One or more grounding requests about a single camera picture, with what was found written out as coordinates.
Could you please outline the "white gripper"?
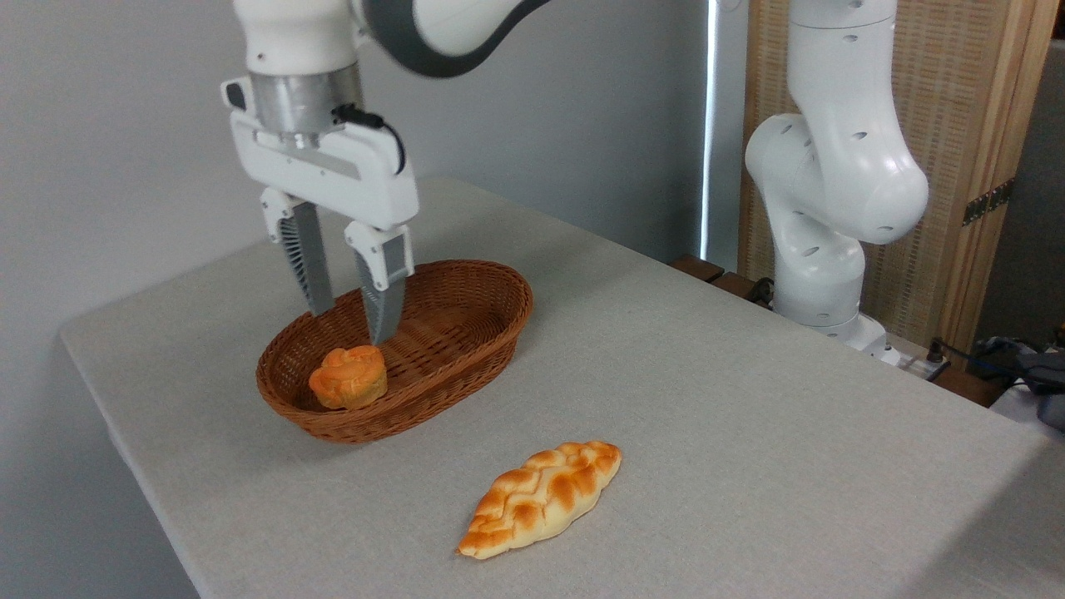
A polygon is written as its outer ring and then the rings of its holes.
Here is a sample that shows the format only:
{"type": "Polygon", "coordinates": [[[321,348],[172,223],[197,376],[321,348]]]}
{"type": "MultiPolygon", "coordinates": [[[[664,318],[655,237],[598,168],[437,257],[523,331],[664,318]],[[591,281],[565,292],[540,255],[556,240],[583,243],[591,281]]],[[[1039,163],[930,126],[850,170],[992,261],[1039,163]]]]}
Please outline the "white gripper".
{"type": "Polygon", "coordinates": [[[404,224],[417,215],[419,195],[411,166],[400,159],[399,141],[386,129],[359,124],[320,134],[271,132],[255,113],[247,77],[225,81],[223,99],[231,110],[240,163],[266,187],[261,205],[271,242],[285,252],[312,315],[334,307],[313,204],[357,220],[344,234],[358,256],[370,342],[384,344],[399,326],[404,287],[414,273],[404,224]]]}

